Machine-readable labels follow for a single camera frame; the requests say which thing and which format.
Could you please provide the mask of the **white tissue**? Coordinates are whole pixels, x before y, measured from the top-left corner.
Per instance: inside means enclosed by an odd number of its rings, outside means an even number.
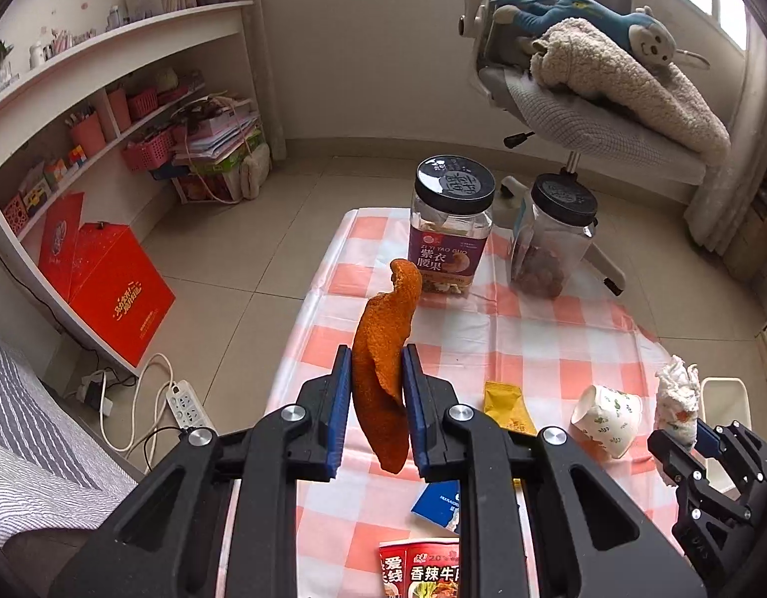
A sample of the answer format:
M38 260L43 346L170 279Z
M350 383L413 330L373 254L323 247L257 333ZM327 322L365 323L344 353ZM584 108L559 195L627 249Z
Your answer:
M691 449L697 441L701 381L698 367L678 355L655 374L658 379L653 428L666 431L682 447Z

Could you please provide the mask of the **white floral paper cup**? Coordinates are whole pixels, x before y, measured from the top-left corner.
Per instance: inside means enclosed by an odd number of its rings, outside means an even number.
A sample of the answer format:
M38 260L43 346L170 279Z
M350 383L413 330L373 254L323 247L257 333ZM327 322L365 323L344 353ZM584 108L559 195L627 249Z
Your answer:
M570 423L613 459L621 459L638 436L643 400L634 394L590 385L579 397Z

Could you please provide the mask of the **orange peel piece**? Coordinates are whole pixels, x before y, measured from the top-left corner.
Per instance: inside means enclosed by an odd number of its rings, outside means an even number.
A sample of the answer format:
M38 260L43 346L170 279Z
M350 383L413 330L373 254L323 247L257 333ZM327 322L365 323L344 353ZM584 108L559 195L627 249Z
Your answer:
M400 379L401 350L419 305L423 277L408 259L390 263L387 293L369 299L355 331L351 367L355 415L382 470L397 475L409 452Z

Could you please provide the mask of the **red instant noodle cup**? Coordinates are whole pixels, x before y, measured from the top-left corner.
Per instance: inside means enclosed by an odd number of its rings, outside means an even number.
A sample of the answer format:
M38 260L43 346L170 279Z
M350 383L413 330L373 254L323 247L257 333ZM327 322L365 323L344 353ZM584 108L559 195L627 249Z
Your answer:
M399 540L378 547L383 595L394 598L456 598L459 541L456 537Z

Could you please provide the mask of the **white trash bin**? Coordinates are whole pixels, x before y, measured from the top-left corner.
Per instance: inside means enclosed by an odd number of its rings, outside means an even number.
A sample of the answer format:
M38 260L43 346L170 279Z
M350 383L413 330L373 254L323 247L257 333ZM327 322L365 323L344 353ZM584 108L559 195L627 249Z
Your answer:
M701 385L700 419L712 431L733 421L752 429L750 399L747 387L740 378L708 377ZM732 499L739 497L738 488L716 459L707 456L704 465L714 489Z

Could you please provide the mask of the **blue white snack wrapper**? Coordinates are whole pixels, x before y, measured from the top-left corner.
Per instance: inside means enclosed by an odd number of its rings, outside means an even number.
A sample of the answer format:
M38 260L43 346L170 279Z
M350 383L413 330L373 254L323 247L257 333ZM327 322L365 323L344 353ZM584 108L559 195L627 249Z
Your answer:
M429 483L412 506L412 513L448 532L458 533L461 522L459 491L461 486L457 480Z

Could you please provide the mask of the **yellow snack wrapper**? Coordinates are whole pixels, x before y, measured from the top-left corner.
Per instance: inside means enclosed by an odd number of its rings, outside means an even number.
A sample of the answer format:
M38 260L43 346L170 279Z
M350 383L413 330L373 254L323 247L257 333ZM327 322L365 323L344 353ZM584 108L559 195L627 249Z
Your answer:
M526 409L520 386L486 382L484 413L507 431L529 436L537 435L537 429Z

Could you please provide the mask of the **white power strip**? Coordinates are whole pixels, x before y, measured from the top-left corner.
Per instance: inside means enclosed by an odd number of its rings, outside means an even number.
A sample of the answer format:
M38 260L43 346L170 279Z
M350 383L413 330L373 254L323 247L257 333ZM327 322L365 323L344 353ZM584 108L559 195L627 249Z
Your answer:
M213 429L213 422L205 412L200 398L185 379L171 382L166 390L166 404L180 429Z

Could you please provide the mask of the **beige curtain right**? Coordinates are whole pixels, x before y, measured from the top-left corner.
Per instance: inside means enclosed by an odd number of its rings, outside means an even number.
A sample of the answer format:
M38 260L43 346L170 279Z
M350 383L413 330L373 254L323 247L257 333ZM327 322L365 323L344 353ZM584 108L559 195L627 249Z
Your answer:
M731 120L731 150L723 165L705 175L685 212L693 242L724 255L747 215L767 166L767 38L747 15L746 68Z

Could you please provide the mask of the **clear jar black lid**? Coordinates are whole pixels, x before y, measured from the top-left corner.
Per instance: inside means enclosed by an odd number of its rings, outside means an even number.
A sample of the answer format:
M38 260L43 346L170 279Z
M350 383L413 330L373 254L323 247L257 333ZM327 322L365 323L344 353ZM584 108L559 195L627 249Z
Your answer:
M513 227L511 282L524 295L556 299L596 234L598 202L575 174L538 175Z

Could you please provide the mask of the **nut jar purple label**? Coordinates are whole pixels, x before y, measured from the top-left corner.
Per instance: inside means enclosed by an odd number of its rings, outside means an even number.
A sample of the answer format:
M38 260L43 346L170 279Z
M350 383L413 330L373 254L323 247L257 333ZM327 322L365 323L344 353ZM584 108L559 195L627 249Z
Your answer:
M424 292L469 293L493 227L496 179L467 156L423 159L414 175L408 259Z

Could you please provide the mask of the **red gift box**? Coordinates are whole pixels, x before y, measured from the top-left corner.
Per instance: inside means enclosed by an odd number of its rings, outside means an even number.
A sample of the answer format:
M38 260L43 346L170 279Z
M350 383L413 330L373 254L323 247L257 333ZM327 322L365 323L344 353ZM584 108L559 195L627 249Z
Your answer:
M84 223L84 196L44 217L39 270L73 312L126 362L140 363L174 293L124 224Z

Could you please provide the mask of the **white bookshelf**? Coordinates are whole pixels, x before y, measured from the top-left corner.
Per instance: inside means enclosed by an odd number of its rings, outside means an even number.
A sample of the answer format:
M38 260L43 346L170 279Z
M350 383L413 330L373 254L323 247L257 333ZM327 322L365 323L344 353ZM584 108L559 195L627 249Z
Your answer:
M156 137L171 114L209 91L253 93L247 47L254 1L164 13L63 51L0 92L0 261L59 331L135 374L151 337L105 339L70 305L72 284L40 266L44 227L66 196L81 223L117 224L145 240L175 206L169 182L128 169L124 149Z

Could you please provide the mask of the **blue monkey plush toy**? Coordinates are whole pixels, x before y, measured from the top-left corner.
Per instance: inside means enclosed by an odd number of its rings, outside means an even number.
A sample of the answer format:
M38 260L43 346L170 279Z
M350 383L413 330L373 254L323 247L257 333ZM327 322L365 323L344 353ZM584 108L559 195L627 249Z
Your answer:
M492 0L492 4L494 22L516 26L535 39L555 24L579 19L644 66L667 66L676 55L674 36L649 7L620 13L597 0Z

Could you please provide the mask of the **beige fleece blanket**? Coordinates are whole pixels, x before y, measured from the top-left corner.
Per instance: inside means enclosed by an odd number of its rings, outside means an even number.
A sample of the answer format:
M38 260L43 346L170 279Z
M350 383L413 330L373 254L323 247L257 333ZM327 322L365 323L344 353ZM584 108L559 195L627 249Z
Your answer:
M612 101L710 166L727 159L727 128L674 63L651 72L579 19L555 24L533 41L533 48L531 73L543 87L566 87L585 99Z

